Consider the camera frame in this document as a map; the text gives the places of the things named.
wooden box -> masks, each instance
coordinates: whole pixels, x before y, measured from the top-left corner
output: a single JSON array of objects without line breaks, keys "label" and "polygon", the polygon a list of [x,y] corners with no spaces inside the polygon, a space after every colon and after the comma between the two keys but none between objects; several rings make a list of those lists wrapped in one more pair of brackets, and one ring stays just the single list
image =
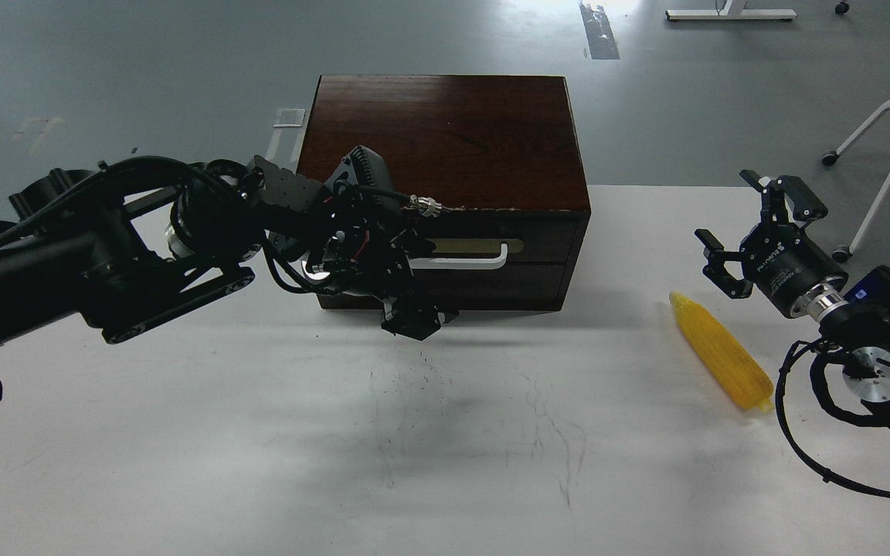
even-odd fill
[{"label": "wooden box", "polygon": [[[385,159],[396,190],[462,208],[413,215],[421,235],[519,240],[511,243],[519,253],[497,270],[414,270],[439,307],[562,309],[589,222],[564,78],[324,75],[297,171],[328,179],[357,144]],[[319,300],[325,309],[380,307],[369,298]]]}]

corn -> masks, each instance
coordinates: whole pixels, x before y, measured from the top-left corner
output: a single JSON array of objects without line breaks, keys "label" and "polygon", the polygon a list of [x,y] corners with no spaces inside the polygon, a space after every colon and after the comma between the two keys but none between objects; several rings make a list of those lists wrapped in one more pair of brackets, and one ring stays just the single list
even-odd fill
[{"label": "corn", "polygon": [[668,295],[686,341],[741,409],[771,411],[771,380],[751,354],[702,305],[679,292]]}]

robotic arm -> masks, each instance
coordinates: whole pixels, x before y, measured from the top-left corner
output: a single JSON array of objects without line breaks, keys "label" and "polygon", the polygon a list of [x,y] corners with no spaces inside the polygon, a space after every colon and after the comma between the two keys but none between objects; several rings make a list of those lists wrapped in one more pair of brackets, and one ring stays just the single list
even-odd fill
[{"label": "robotic arm", "polygon": [[[841,294],[848,275],[805,233],[806,226],[825,217],[826,205],[795,176],[771,180],[744,170],[741,177],[762,195],[760,223],[737,251],[724,250],[707,229],[697,229],[695,235],[706,247],[703,274],[732,299],[748,297],[757,285],[782,316],[795,319],[809,314],[819,323],[822,338],[793,346],[780,369],[776,407],[782,430],[796,453],[825,481],[890,497],[886,490],[834,474],[802,452],[788,430],[783,404],[785,379],[792,364],[805,351],[816,351],[810,376],[820,407],[851,425],[890,429],[890,268],[876,268],[847,294]],[[791,219],[786,202],[791,205]],[[741,263],[744,278],[730,274],[724,267],[728,261]],[[798,351],[800,345],[806,348]],[[841,366],[845,384],[869,415],[852,414],[834,404],[826,381],[829,365]]]},{"label": "robotic arm", "polygon": [[[254,275],[243,263],[260,250],[287,291],[382,300],[382,328],[393,334],[424,339],[445,318],[407,262],[434,243],[400,204],[423,215],[443,208],[393,190],[366,147],[324,184],[260,156],[248,165],[144,156],[100,162],[98,172],[54,169],[9,200],[20,219],[0,221],[0,345],[73,313],[119,344],[244,288]],[[133,227],[164,205],[169,259]],[[292,267],[303,258],[305,274]]]}]

drawer handle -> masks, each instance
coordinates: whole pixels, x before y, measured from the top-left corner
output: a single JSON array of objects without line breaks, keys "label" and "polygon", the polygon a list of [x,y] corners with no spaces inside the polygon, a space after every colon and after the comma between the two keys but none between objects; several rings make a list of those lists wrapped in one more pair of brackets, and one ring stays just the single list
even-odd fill
[{"label": "drawer handle", "polygon": [[506,264],[508,246],[501,243],[501,254],[491,258],[448,258],[428,257],[413,258],[409,261],[411,269],[418,270],[497,270]]}]

chair wheel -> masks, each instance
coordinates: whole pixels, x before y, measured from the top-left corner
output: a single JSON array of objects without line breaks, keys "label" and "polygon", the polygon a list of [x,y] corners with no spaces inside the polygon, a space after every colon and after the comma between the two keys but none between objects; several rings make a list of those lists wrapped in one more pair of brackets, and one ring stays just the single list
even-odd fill
[{"label": "chair wheel", "polygon": [[852,257],[850,246],[838,246],[833,251],[833,260],[837,263],[846,263]]},{"label": "chair wheel", "polygon": [[837,163],[840,155],[836,151],[826,151],[823,153],[823,166],[831,166]]}]

